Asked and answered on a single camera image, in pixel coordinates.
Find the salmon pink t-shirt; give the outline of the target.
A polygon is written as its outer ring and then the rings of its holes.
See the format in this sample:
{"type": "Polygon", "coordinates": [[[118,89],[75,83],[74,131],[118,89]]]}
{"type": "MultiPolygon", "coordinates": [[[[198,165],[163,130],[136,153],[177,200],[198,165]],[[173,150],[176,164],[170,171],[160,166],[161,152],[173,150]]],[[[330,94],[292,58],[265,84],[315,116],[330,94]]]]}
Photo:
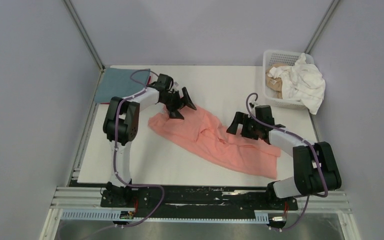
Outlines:
{"type": "Polygon", "coordinates": [[[263,140],[227,133],[227,127],[209,111],[180,110],[183,119],[170,118],[166,109],[148,120],[159,136],[220,167],[275,180],[281,149],[263,140]]]}

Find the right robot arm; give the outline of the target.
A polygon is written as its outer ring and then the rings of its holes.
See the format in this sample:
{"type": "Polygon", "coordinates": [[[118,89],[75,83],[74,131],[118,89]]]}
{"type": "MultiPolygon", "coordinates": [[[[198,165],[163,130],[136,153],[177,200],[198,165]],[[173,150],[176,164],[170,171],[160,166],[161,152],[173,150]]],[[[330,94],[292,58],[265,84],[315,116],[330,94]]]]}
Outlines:
{"type": "Polygon", "coordinates": [[[236,112],[229,134],[240,134],[252,140],[263,140],[292,157],[293,176],[271,182],[265,195],[266,204],[278,209],[290,197],[318,195],[326,197],[329,191],[342,186],[341,175],[329,143],[311,142],[276,124],[269,105],[258,105],[248,113],[236,112]]]}

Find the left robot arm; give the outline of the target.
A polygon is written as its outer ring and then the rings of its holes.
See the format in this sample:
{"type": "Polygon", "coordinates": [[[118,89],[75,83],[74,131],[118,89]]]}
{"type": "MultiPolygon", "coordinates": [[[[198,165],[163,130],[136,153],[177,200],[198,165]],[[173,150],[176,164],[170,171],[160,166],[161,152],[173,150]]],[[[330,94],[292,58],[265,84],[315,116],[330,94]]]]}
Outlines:
{"type": "Polygon", "coordinates": [[[170,119],[184,119],[180,113],[184,107],[197,110],[187,88],[177,90],[173,78],[166,74],[157,75],[156,81],[143,85],[137,93],[127,97],[114,96],[109,102],[103,132],[112,151],[112,174],[104,195],[110,203],[127,207],[133,201],[133,189],[140,188],[139,184],[132,184],[132,142],[139,130],[140,112],[158,103],[165,105],[170,119]]]}

